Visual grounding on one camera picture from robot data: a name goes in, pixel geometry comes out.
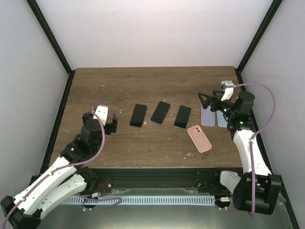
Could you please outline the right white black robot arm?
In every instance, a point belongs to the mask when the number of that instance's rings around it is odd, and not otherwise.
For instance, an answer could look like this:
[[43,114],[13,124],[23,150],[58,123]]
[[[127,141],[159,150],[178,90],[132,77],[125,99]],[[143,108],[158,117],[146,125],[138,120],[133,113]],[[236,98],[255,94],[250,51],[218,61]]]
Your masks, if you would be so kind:
[[235,102],[225,92],[213,91],[212,95],[199,93],[203,109],[220,111],[227,119],[227,129],[237,146],[243,175],[233,171],[222,171],[212,179],[212,188],[217,192],[228,189],[233,195],[236,210],[251,214],[271,215],[274,211],[281,180],[265,163],[257,143],[258,131],[250,118],[255,96],[240,91]]

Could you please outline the light blue phone case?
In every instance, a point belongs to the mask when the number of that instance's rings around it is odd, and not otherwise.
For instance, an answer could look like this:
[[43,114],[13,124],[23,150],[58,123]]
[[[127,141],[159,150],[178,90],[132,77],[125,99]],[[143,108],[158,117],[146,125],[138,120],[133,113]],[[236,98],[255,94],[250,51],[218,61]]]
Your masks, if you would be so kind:
[[217,123],[219,127],[227,128],[227,119],[221,111],[217,111]]

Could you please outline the purple phone case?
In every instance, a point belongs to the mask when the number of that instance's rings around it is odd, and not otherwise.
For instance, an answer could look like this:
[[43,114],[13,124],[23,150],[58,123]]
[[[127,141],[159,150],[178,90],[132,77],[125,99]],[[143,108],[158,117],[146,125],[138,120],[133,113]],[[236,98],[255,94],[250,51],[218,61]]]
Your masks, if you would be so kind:
[[215,125],[215,113],[211,111],[210,106],[206,109],[201,107],[201,125],[210,127]]

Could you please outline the pink phone case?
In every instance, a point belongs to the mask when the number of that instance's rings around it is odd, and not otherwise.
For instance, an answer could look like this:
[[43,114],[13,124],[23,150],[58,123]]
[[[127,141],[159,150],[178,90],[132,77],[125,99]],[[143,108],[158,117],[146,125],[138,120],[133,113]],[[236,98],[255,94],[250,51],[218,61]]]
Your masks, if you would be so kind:
[[187,133],[190,136],[192,142],[194,143],[199,153],[204,153],[212,149],[212,145],[210,141],[208,140],[208,138],[206,137],[205,133],[203,132],[203,130],[199,125],[195,125],[188,128]]

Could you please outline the phone from purple case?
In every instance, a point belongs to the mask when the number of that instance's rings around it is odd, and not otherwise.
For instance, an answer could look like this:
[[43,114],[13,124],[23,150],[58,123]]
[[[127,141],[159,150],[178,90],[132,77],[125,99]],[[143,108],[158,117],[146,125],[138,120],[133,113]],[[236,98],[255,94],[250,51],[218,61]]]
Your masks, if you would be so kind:
[[181,105],[179,107],[174,126],[178,128],[185,129],[191,114],[191,108]]

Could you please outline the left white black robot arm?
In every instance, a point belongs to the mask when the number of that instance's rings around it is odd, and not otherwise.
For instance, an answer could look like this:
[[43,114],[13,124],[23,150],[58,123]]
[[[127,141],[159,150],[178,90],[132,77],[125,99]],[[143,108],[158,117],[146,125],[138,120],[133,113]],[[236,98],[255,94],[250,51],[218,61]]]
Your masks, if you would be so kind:
[[117,118],[107,123],[98,111],[83,115],[80,134],[66,145],[54,163],[29,187],[14,197],[6,196],[0,202],[5,220],[15,229],[36,229],[41,221],[64,200],[97,188],[97,176],[84,167],[99,156],[105,136],[116,132]]

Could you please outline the phone from pink case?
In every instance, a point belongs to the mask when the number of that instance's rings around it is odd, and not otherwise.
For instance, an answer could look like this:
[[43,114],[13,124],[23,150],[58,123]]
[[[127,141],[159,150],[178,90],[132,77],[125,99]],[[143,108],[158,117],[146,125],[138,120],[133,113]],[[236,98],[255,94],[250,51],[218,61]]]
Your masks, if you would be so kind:
[[136,104],[130,121],[130,126],[142,127],[147,106],[143,104]]

